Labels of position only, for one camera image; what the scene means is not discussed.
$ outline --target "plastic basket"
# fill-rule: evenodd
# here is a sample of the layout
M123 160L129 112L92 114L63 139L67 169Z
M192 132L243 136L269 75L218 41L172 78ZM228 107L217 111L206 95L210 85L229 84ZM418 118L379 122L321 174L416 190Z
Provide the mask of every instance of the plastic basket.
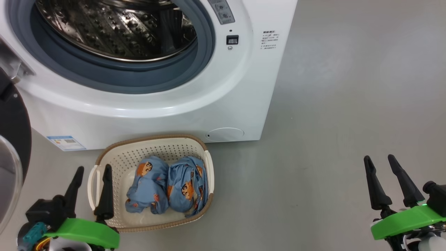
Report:
M209 196L205 207L196 215L185 218L183 213L169 208L164 214L152 214L146 209L142 213L128 213L124 203L126 193L132 185L138 163L146 157L155 155L169 165L185 156L194 156L204 162L207 171ZM137 138L113 144L98 157L96 165L88 177L87 193L90 207L94 210L102 191L102 175L105 165L110 164L113 179L114 217L107 224L119 232L138 232L190 223L201 218L209 209L214 197L214 166L206 145L191 135L162 135Z

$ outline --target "green plastic bracket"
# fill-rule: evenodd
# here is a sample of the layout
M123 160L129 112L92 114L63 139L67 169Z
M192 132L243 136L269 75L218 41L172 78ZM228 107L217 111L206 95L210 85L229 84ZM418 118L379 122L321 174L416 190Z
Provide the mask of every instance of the green plastic bracket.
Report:
M392 214L371 227L373 238L381 240L388 236L395 236L420 227L429 226L437 222L446 222L426 204Z
M84 219L68 218L57 232L46 233L48 237L62 237L65 239L85 242L104 247L118 248L120 236L109 226Z

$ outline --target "washing machine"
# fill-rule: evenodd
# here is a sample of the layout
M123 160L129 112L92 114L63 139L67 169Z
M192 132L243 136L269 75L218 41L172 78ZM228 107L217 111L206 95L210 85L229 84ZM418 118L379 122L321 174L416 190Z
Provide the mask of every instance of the washing machine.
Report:
M76 151L153 134L260 139L297 0L0 3L13 97Z

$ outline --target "blue and white label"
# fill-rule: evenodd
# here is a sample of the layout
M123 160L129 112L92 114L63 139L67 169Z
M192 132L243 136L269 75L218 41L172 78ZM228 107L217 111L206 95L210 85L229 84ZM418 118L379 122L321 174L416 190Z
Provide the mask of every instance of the blue and white label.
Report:
M81 143L71 136L47 136L46 138L63 151L86 150Z

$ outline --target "clothing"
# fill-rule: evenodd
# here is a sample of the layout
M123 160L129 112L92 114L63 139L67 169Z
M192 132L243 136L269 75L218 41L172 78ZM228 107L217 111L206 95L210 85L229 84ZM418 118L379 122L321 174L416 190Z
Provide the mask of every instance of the clothing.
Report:
M135 172L135 179L128 189L125 209L129 213L141 213L150 207L153 214L164 213L169 207L166 196L169 166L156 156L143 159Z
M207 202L207 177L204 163L184 157L170 166L167 180L170 207L186 217L196 215Z

